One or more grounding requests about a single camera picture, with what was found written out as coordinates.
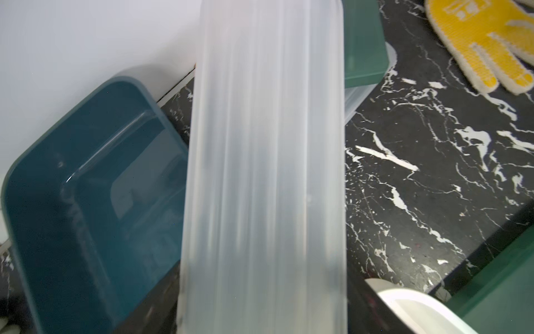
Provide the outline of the clear ribbed case back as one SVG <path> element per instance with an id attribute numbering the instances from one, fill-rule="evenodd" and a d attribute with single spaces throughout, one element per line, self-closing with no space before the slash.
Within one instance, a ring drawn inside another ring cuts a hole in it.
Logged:
<path id="1" fill-rule="evenodd" d="M 396 50 L 389 44 L 386 44 L 387 57 L 388 57 L 388 68 L 386 72 L 391 70 L 397 63 L 397 53 Z M 345 112 L 344 112 L 344 121 L 347 125 L 353 116 L 356 114 L 357 109 L 360 107 L 367 97 L 372 93 L 377 84 L 370 84 L 366 86 L 357 86 L 354 88 L 345 90 Z"/>

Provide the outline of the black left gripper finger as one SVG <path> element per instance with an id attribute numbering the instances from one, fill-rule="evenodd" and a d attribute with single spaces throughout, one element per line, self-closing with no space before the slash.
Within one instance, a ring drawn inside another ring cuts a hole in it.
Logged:
<path id="1" fill-rule="evenodd" d="M 347 267 L 348 333 L 413 333 L 354 267 Z"/>

